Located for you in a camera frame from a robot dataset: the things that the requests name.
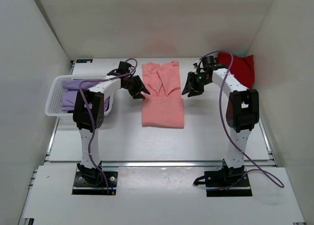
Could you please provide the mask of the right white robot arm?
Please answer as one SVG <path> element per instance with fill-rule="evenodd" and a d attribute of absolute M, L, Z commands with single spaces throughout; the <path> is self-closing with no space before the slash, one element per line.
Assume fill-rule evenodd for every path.
<path fill-rule="evenodd" d="M 225 117 L 221 117 L 227 131 L 229 148 L 223 160 L 220 181 L 233 185 L 244 174 L 244 153 L 248 138 L 260 118 L 259 93 L 241 84 L 223 65 L 211 65 L 204 72 L 189 72 L 182 94 L 188 97 L 204 93 L 204 86 L 214 83 L 220 87 L 219 98 L 225 94 L 228 104 Z"/>

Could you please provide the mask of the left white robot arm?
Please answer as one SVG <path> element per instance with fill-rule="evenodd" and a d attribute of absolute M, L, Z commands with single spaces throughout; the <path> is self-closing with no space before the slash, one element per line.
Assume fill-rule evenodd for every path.
<path fill-rule="evenodd" d="M 120 89 L 126 89 L 133 99 L 144 99 L 144 94 L 150 94 L 138 75 L 79 82 L 73 112 L 82 146 L 82 161 L 77 167 L 82 177 L 92 185 L 106 181 L 99 157 L 98 132 L 105 119 L 105 99 Z"/>

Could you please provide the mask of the salmon pink t shirt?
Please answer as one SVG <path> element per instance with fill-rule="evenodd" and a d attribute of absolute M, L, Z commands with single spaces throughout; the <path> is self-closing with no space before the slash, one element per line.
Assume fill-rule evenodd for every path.
<path fill-rule="evenodd" d="M 143 64 L 142 77 L 150 92 L 142 101 L 142 126 L 184 128 L 179 62 Z"/>

